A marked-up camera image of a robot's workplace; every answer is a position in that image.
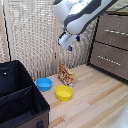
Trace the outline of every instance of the blue bowl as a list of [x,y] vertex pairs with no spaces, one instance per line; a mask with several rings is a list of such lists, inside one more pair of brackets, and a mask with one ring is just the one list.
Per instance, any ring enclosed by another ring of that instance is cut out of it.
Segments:
[[51,89],[52,81],[49,78],[39,78],[36,85],[40,91],[48,91]]

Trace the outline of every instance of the drawer handle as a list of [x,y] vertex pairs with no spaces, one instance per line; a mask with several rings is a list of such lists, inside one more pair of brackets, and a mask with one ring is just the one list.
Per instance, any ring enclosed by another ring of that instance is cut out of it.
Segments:
[[113,64],[116,64],[116,65],[118,65],[118,66],[121,66],[120,63],[116,63],[115,61],[109,60],[109,59],[107,59],[106,57],[103,57],[103,56],[97,56],[97,57],[98,57],[98,58],[101,58],[101,59],[103,59],[103,60],[106,60],[106,61],[108,61],[108,62],[111,62],[111,63],[113,63]]
[[104,31],[105,31],[105,32],[116,33],[116,34],[121,34],[121,35],[126,35],[126,36],[128,36],[127,33],[115,32],[115,31],[111,31],[111,30],[104,30]]

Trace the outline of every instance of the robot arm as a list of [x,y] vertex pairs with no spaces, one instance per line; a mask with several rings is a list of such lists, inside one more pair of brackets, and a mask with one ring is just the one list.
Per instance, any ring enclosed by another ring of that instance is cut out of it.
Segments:
[[67,49],[87,26],[118,0],[55,0],[53,8],[60,27],[62,49]]

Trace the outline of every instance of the wooden drawer unit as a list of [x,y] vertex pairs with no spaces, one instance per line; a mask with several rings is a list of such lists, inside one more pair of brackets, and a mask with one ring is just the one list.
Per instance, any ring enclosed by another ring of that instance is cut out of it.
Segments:
[[94,42],[90,63],[128,80],[128,51]]
[[128,50],[128,16],[103,15],[95,41]]

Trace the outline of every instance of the black storage box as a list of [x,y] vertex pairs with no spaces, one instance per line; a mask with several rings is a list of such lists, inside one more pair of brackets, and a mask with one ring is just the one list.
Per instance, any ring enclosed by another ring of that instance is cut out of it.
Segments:
[[0,128],[48,128],[49,111],[20,61],[0,64]]

